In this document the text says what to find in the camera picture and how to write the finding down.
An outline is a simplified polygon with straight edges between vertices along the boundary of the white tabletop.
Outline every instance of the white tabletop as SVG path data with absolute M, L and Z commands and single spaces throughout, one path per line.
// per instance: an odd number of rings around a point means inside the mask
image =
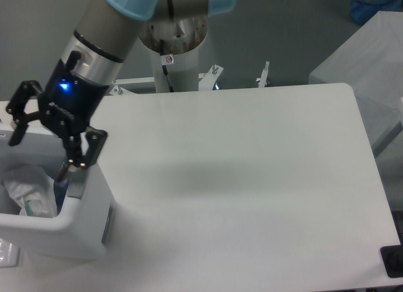
M 24 254 L 0 269 L 2 291 L 403 283 L 383 267 L 379 249 L 399 239 L 347 85 L 108 97 L 92 125 L 110 134 L 99 159 L 118 202 L 108 256 Z

